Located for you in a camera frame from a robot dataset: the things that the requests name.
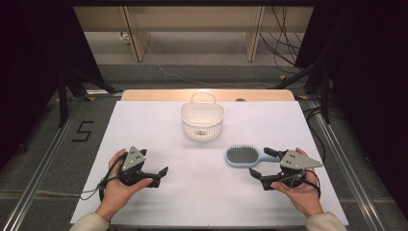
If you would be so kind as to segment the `black metal stand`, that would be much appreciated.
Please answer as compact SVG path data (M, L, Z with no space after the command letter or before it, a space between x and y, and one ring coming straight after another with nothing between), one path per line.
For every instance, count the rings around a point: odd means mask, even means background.
M307 94L316 94L320 92L320 111L324 121L329 124L329 115L328 115L328 96L329 96L329 79L328 72L324 67L321 67L319 64L310 64L307 68L301 70L299 73L295 74L293 77L284 81L283 83L278 84L275 89L282 90L291 84L297 82L303 77L308 76L306 81L304 91Z
M82 82L91 82L108 93L121 93L122 90L116 89L105 84L102 80L88 75L86 72L75 68L63 69L57 77L58 93L60 105L60 127L63 127L68 120L68 106L66 90L70 90L75 97L84 97L87 94Z

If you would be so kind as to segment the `white table sheet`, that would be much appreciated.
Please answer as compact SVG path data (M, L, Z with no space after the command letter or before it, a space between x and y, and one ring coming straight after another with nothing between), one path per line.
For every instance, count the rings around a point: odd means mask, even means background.
M220 135L189 139L181 105L174 101L119 101L89 173L93 189L121 148L146 150L145 172L166 169L159 187L137 192L113 218L138 228L289 228L304 216L277 191L265 191L245 168L230 167L224 155L233 145L258 150L303 149L318 159L309 128L295 101L226 102Z

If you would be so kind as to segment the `aluminium floor rail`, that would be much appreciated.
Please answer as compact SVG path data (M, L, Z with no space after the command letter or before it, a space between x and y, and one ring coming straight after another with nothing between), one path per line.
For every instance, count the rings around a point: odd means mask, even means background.
M25 219L35 199L35 196L45 178L45 175L51 167L63 143L67 130L70 127L71 121L74 118L77 110L81 106L83 100L83 97L77 97L73 99L68 110L66 121L58 128L56 135L48 146L47 151L43 155L39 166L37 167L34 175L31 177L28 186L22 192L5 225L0 229L0 231L18 231L22 221Z
M349 221L349 231L391 231L405 224L395 202L356 140L341 110L329 108L325 120L316 99L302 100L319 153Z

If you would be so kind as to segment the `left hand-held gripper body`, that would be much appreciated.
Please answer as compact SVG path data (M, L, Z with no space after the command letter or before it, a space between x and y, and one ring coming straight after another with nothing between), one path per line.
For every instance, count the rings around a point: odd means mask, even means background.
M146 149L138 150L135 146L131 146L124 154L124 160L118 171L118 179L122 184L132 186L147 178L141 170L146 160L146 152Z

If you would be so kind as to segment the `black curtain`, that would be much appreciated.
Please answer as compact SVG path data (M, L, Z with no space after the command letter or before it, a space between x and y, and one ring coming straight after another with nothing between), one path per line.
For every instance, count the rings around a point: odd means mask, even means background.
M25 142L58 87L103 80L74 9L0 0L0 169Z
M408 218L408 0L311 0L297 63L324 58L332 92L365 154Z

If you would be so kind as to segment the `light wooden desk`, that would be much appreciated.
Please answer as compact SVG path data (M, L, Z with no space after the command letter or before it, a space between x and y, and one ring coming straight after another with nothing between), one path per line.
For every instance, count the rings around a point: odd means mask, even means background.
M76 7L85 32L126 32L134 60L144 58L153 32L238 32L255 60L263 32L304 33L312 7Z

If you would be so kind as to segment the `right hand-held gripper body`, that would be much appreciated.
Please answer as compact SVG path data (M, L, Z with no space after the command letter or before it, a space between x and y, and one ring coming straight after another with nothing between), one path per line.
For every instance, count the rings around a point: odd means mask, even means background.
M288 188L300 186L306 180L308 168L322 167L323 163L303 155L295 150L276 151L281 172L277 174L276 182L283 183Z

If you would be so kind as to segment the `person's left hand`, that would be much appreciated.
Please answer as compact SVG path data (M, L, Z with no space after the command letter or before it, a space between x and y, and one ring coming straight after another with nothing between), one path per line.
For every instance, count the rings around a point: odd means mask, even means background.
M152 182L151 178L146 178L133 186L126 186L118 179L109 181L102 202L95 210L95 213L104 220L110 221L136 192L146 188Z

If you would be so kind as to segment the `light blue hairbrush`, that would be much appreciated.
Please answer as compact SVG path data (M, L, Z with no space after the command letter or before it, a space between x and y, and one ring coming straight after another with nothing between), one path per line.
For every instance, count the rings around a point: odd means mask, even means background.
M225 153L225 161L230 167L250 168L255 167L260 162L278 163L277 157L260 152L253 145L232 145Z

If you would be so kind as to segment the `white plastic basket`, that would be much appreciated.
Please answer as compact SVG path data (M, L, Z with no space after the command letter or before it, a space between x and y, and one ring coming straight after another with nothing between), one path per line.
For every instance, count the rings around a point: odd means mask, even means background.
M224 107L205 90L195 92L180 109L185 135L200 142L213 141L221 134L224 115Z

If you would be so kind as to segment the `person's right hand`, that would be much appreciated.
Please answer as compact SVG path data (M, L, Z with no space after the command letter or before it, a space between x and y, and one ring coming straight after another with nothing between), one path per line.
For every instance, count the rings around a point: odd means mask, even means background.
M272 183L271 187L285 194L306 218L321 215L323 209L319 201L319 191L316 189L318 178L312 168L306 169L306 180L308 184L303 183L294 189L288 189L279 182Z

